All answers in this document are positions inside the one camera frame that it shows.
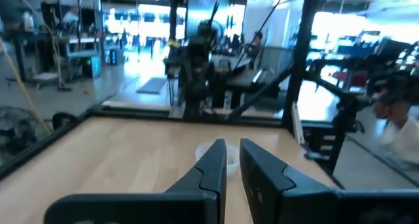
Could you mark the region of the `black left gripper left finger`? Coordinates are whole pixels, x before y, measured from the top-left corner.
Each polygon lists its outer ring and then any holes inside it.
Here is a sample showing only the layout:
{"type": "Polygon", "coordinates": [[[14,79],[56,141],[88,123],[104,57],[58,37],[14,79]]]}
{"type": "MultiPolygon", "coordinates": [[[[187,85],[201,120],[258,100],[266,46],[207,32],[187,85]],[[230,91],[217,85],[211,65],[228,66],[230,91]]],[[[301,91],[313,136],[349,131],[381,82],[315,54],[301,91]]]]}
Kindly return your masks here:
{"type": "Polygon", "coordinates": [[[166,193],[172,224],[223,224],[227,192],[227,147],[217,139],[166,193]]]}

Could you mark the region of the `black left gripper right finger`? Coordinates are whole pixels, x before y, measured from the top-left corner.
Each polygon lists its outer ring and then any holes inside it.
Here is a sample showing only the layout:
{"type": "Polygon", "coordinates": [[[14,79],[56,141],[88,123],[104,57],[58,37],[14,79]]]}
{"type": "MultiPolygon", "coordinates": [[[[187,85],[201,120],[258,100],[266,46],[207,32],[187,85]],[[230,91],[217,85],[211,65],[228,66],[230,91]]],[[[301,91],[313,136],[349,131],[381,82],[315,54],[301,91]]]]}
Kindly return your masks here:
{"type": "Polygon", "coordinates": [[[240,169],[254,224],[335,224],[335,191],[249,139],[240,141],[240,169]]]}

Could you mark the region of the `clear plastic cup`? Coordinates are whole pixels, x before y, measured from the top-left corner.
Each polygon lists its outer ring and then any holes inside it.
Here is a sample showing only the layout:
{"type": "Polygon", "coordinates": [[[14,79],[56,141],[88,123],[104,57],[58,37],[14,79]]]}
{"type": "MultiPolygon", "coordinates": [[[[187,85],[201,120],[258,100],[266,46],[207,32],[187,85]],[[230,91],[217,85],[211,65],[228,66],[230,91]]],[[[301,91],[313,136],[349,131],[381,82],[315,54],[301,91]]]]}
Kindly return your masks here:
{"type": "MultiPolygon", "coordinates": [[[[201,143],[195,151],[196,160],[200,160],[204,153],[213,145],[213,141],[206,141],[201,143]]],[[[240,151],[239,148],[231,143],[225,142],[227,149],[227,177],[233,178],[240,166],[240,151]]]]}

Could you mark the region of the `black desk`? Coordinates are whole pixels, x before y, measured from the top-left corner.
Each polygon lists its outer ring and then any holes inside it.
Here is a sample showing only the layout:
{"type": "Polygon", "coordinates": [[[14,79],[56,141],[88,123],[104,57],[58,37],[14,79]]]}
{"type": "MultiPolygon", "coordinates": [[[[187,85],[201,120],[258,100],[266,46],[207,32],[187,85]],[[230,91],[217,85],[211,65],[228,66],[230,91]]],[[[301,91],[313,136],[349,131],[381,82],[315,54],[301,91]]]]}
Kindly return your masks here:
{"type": "MultiPolygon", "coordinates": [[[[240,107],[276,77],[277,75],[269,70],[244,70],[227,81],[224,106],[228,109],[240,107]]],[[[252,108],[279,111],[283,109],[284,104],[285,92],[280,91],[279,85],[274,85],[252,105],[252,108]]]]}

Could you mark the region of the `person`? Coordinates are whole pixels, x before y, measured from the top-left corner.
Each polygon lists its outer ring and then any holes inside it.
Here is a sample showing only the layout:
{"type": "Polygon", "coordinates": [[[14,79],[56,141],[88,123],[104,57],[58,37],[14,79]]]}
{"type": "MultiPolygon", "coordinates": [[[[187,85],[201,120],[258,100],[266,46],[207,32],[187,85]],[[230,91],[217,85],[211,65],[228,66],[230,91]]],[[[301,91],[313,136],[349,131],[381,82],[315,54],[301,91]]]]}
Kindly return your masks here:
{"type": "Polygon", "coordinates": [[[70,30],[73,27],[77,27],[79,23],[79,8],[74,6],[66,12],[62,19],[62,25],[65,30],[70,30]]]}
{"type": "Polygon", "coordinates": [[[251,59],[250,63],[249,63],[249,68],[250,69],[254,69],[255,67],[255,60],[258,57],[260,51],[262,50],[262,39],[263,39],[263,34],[258,31],[255,33],[254,36],[254,42],[250,48],[250,50],[247,52],[247,56],[251,59]]]}
{"type": "Polygon", "coordinates": [[[419,121],[409,114],[410,105],[403,101],[380,98],[378,101],[396,103],[398,115],[387,120],[387,125],[378,139],[387,156],[402,166],[419,166],[419,121]]]}

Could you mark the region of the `grey workbench cart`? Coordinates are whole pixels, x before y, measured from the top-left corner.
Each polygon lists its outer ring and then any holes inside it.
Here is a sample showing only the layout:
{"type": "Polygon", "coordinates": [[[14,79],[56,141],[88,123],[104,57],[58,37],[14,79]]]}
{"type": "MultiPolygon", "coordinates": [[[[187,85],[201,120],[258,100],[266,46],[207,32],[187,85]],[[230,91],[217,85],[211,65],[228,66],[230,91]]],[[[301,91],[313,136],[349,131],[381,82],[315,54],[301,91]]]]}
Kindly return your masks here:
{"type": "Polygon", "coordinates": [[[67,75],[70,81],[80,77],[93,79],[101,75],[100,39],[98,37],[70,38],[65,44],[67,75]]]}

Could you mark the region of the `person's hand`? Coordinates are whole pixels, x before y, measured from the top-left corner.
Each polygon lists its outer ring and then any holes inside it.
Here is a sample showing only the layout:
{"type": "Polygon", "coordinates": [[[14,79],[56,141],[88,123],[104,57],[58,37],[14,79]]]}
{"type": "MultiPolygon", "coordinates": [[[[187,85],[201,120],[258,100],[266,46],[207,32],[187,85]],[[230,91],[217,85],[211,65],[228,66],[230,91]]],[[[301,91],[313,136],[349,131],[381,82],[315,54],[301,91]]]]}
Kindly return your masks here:
{"type": "Polygon", "coordinates": [[[394,120],[398,115],[397,105],[378,101],[374,105],[374,114],[378,119],[394,120]]]}

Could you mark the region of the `white low step stool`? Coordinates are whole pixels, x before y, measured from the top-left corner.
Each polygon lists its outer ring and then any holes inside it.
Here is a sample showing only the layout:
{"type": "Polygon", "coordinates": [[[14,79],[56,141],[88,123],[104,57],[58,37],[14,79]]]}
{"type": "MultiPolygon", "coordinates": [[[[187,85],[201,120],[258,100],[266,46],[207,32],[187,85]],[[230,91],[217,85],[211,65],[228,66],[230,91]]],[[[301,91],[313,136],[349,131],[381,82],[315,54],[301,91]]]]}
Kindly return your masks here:
{"type": "Polygon", "coordinates": [[[51,85],[58,82],[58,74],[51,72],[44,72],[35,75],[31,78],[37,89],[41,89],[44,86],[51,85]]]}

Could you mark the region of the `black floor fan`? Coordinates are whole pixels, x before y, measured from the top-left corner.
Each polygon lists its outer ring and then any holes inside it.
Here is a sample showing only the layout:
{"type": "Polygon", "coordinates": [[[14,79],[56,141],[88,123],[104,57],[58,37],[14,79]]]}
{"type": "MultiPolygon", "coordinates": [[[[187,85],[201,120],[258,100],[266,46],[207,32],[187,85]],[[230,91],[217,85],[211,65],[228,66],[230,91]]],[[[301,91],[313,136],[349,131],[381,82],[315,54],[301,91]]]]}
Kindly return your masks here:
{"type": "Polygon", "coordinates": [[[0,106],[0,167],[47,136],[31,111],[0,106]]]}

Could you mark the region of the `black aluminium table frame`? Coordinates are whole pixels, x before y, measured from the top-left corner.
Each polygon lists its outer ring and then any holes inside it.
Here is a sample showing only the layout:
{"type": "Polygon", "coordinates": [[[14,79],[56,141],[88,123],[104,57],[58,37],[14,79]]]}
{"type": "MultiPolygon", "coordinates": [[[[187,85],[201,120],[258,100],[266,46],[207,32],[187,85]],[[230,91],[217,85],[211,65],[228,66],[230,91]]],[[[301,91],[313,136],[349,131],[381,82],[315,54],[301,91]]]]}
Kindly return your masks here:
{"type": "Polygon", "coordinates": [[[53,135],[48,136],[45,140],[35,144],[30,150],[18,155],[9,165],[0,169],[0,181],[10,176],[13,172],[20,169],[23,165],[27,164],[32,158],[36,157],[39,153],[44,151],[47,147],[58,141],[62,136],[72,131],[80,123],[84,122],[88,117],[115,117],[125,119],[138,119],[138,120],[154,120],[154,121],[173,121],[173,122],[187,122],[187,123],[200,123],[200,124],[225,124],[237,126],[254,126],[254,127],[268,127],[268,128],[285,128],[292,135],[296,135],[297,131],[292,129],[291,121],[292,116],[296,115],[291,110],[291,104],[296,102],[299,97],[301,84],[303,80],[314,81],[326,90],[339,97],[343,97],[343,92],[335,85],[328,83],[321,79],[318,74],[319,71],[314,73],[305,70],[306,57],[308,55],[309,36],[311,35],[312,24],[314,21],[315,6],[319,0],[304,0],[302,8],[302,24],[299,28],[297,45],[294,49],[293,62],[289,67],[282,71],[276,78],[269,84],[262,87],[256,92],[249,101],[245,102],[242,106],[234,109],[229,114],[222,113],[210,114],[204,113],[203,115],[189,115],[186,117],[170,117],[163,109],[140,109],[140,108],[127,108],[127,107],[111,107],[100,106],[90,108],[72,122],[62,128],[53,135]],[[262,95],[268,92],[269,88],[275,84],[290,77],[288,93],[285,99],[285,106],[281,119],[274,119],[273,117],[259,117],[259,116],[243,116],[242,114],[249,109],[262,95]]]}

